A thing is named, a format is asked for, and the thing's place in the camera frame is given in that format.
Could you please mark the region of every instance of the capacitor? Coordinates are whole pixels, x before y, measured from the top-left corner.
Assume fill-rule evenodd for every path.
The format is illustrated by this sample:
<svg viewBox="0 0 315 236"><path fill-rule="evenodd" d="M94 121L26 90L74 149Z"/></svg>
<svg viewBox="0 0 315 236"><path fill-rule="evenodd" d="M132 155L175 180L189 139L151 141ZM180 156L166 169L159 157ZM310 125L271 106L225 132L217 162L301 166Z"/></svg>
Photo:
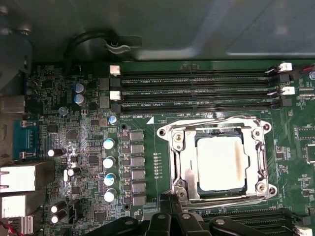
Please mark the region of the capacitor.
<svg viewBox="0 0 315 236"><path fill-rule="evenodd" d="M104 178L104 184L106 186L112 186L115 183L116 176L113 173L109 173Z"/></svg>
<svg viewBox="0 0 315 236"><path fill-rule="evenodd" d="M87 99L82 94L77 94L74 96L74 102L79 106L84 106L87 103Z"/></svg>
<svg viewBox="0 0 315 236"><path fill-rule="evenodd" d="M116 194L117 194L116 190L113 188L110 188L104 194L104 200L108 203L111 203L112 201L114 201Z"/></svg>
<svg viewBox="0 0 315 236"><path fill-rule="evenodd" d="M26 95L30 97L36 97L38 93L36 90L29 88L28 90L26 90Z"/></svg>
<svg viewBox="0 0 315 236"><path fill-rule="evenodd" d="M57 156L62 156L64 154L66 154L67 151L63 148L55 148L55 149L50 149L48 151L48 156L50 157L57 157Z"/></svg>
<svg viewBox="0 0 315 236"><path fill-rule="evenodd" d="M117 117L116 117L116 116L110 116L110 117L108 118L108 122L109 122L111 125L117 124Z"/></svg>
<svg viewBox="0 0 315 236"><path fill-rule="evenodd" d="M103 167L106 169L112 168L115 164L115 158L113 156L108 156L103 160Z"/></svg>
<svg viewBox="0 0 315 236"><path fill-rule="evenodd" d="M66 210L62 209L51 217L51 223L56 224L67 216Z"/></svg>
<svg viewBox="0 0 315 236"><path fill-rule="evenodd" d="M59 112L59 114L60 115L62 115L62 116L65 116L65 115L68 115L68 108L67 107L60 107L59 109L58 109L58 112Z"/></svg>
<svg viewBox="0 0 315 236"><path fill-rule="evenodd" d="M77 83L74 87L73 90L76 93L84 94L86 92L85 87L83 84Z"/></svg>
<svg viewBox="0 0 315 236"><path fill-rule="evenodd" d="M110 150L114 147L115 145L115 141L113 139L106 139L104 142L103 142L103 147L106 149L106 150Z"/></svg>
<svg viewBox="0 0 315 236"><path fill-rule="evenodd" d="M65 200L61 200L57 202L56 204L52 205L50 208L50 211L55 214L58 211L64 209L67 206L67 202Z"/></svg>
<svg viewBox="0 0 315 236"><path fill-rule="evenodd" d="M68 170L68 175L71 177L71 176L79 174L80 172L81 172L80 167L74 167Z"/></svg>

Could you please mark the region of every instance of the blue serial port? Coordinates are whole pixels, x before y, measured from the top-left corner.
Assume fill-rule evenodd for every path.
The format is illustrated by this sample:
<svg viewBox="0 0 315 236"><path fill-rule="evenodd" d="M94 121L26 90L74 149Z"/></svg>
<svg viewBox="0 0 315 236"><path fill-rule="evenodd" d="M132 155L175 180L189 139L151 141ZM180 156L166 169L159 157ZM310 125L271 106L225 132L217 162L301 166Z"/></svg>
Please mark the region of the blue serial port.
<svg viewBox="0 0 315 236"><path fill-rule="evenodd" d="M38 122L36 120L14 120L13 129L13 159L36 159Z"/></svg>

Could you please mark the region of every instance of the black cable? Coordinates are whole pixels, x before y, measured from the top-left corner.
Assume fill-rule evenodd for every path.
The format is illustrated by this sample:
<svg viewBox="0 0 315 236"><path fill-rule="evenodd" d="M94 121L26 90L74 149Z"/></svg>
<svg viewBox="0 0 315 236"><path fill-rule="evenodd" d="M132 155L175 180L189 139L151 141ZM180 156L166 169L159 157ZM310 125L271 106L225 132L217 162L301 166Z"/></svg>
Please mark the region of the black cable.
<svg viewBox="0 0 315 236"><path fill-rule="evenodd" d="M78 45L83 42L86 42L91 39L95 38L103 38L107 42L111 42L112 44L116 45L118 43L118 36L112 30L93 30L89 32L82 33L74 38L72 38L67 48L64 52L64 74L67 75L70 71L72 66L72 58L74 54L74 50Z"/></svg>

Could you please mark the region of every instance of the green circuit board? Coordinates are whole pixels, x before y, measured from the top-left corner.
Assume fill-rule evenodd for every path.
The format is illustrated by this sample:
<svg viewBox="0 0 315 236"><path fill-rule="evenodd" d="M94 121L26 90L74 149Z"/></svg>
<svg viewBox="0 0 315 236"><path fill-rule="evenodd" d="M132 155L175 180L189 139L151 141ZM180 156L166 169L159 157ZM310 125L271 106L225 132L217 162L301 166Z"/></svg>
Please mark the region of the green circuit board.
<svg viewBox="0 0 315 236"><path fill-rule="evenodd" d="M178 71L186 67L200 70L266 69L279 64L277 60L251 61L181 61L181 62L130 62L118 64L122 71ZM292 61L304 63L306 60ZM254 115L272 125L272 132L265 136L269 182L278 188L276 197L252 206L214 209L216 211L250 210L287 207L296 213L307 213L315 207L315 81L308 73L288 83L295 87L291 95L292 105L274 110L246 110L234 112L208 113L167 113L167 114L127 114L117 116L118 122L108 123L111 109L108 106L108 85L102 78L109 74L107 63L75 65L71 74L62 76L59 65L35 65L28 78L28 86L33 86L35 98L41 104L39 119L39 157L47 158L51 148L71 148L73 157L54 158L56 181L48 186L45 221L49 222L51 204L62 199L81 199L84 217L70 225L62 220L55 226L46 224L45 235L58 235L60 229L70 227L76 235L84 235L122 216L141 219L144 214L158 211L158 196L170 189L170 167L168 143L157 137L157 129L179 119L229 117L234 115ZM86 104L78 106L73 102L76 83L84 85ZM66 107L67 114L60 115L59 108ZM124 140L124 131L140 132L143 139ZM115 147L104 150L103 141L111 138ZM128 188L129 167L123 165L132 155L130 145L144 147L146 203L133 206ZM116 159L110 169L117 179L112 186L117 192L113 202L104 200L107 187L103 180L109 170L104 170L102 161L107 156ZM63 171L67 166L79 166L81 174L64 182Z"/></svg>

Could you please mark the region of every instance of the red wire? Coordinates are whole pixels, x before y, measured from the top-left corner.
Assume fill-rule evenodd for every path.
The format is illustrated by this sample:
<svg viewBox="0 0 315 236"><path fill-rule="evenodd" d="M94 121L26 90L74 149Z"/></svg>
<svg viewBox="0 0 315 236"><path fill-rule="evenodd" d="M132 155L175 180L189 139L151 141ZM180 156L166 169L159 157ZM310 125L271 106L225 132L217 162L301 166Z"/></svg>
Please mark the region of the red wire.
<svg viewBox="0 0 315 236"><path fill-rule="evenodd" d="M308 70L312 70L312 69L313 69L313 67L306 67L303 69L303 71L308 71Z"/></svg>
<svg viewBox="0 0 315 236"><path fill-rule="evenodd" d="M8 228L10 234L15 234L15 233L16 233L16 231L14 230L14 228L12 227L12 225L10 225L10 224L4 224L4 225ZM20 233L20 232L17 232L17 234L18 234L19 236L24 236L24 234L23 234L23 233Z"/></svg>

